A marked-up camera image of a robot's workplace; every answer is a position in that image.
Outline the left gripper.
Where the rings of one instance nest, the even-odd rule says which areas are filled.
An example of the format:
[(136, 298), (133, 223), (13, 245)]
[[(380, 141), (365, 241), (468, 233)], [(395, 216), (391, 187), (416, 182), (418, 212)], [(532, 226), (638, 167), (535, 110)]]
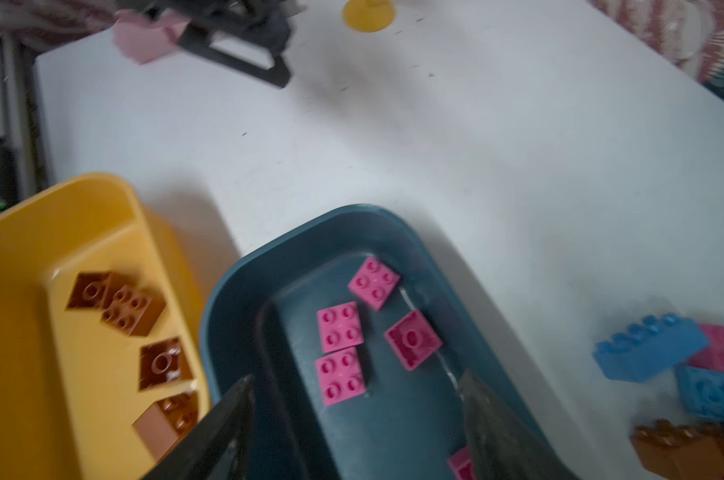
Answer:
[(190, 18), (178, 45), (187, 52), (277, 88), (292, 79), (284, 52), (292, 36), (288, 19), (304, 1), (123, 0), (116, 4), (151, 20), (165, 11)]

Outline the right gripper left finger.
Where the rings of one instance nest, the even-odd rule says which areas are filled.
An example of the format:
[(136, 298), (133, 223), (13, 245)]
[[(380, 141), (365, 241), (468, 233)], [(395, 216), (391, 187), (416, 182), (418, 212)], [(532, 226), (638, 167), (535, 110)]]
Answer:
[(239, 379), (146, 479), (244, 479), (254, 438), (255, 377)]

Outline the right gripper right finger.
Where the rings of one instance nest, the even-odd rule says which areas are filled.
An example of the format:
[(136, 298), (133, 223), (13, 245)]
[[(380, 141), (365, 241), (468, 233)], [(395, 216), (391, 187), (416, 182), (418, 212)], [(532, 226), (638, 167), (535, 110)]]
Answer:
[(472, 372), (459, 381), (463, 425), (477, 479), (576, 480), (554, 451)]

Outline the brown lego brick small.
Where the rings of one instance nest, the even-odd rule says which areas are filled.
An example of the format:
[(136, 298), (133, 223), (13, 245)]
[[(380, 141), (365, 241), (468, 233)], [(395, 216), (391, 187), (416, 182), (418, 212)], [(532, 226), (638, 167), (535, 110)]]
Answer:
[(198, 424), (195, 392), (183, 392), (153, 402), (133, 423), (133, 428), (157, 461), (164, 459)]

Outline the pink lego brick front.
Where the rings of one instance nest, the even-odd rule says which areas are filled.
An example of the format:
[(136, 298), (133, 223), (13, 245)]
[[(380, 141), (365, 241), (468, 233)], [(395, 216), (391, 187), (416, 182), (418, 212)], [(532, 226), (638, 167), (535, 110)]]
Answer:
[(418, 309), (411, 310), (384, 336), (407, 371), (413, 371), (439, 350), (443, 341)]

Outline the small pink lego brick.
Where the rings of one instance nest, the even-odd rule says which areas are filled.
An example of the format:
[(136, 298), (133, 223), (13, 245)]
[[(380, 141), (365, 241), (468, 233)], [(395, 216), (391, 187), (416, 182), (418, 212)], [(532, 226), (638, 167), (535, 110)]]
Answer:
[(326, 355), (315, 362), (315, 367), (325, 406), (338, 404), (367, 391), (355, 347)]

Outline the brown lego brick front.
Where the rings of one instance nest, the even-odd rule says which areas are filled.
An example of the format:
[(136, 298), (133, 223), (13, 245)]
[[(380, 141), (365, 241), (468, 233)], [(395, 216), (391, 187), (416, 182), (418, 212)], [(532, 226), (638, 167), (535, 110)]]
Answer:
[(125, 285), (116, 291), (101, 321), (124, 335), (148, 337), (165, 307), (161, 295)]

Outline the brown lego brick group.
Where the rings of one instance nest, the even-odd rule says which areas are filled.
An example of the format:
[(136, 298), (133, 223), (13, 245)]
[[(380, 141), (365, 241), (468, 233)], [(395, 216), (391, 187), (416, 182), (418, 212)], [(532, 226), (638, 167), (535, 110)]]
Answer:
[(659, 419), (635, 427), (630, 440), (642, 466), (664, 479), (724, 479), (724, 422)]

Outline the blue lego brick group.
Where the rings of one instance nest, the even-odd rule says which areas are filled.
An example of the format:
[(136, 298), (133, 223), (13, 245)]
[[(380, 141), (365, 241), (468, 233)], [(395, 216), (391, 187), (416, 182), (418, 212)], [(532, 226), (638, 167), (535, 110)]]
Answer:
[(675, 376), (688, 413), (724, 421), (724, 372), (681, 365), (675, 369)]

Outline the pink lego brick group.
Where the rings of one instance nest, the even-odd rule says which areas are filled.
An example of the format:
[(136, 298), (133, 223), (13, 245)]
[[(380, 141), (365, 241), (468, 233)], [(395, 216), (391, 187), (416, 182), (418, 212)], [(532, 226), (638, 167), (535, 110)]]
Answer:
[(688, 360), (690, 366), (724, 372), (724, 326), (701, 324), (710, 345)]

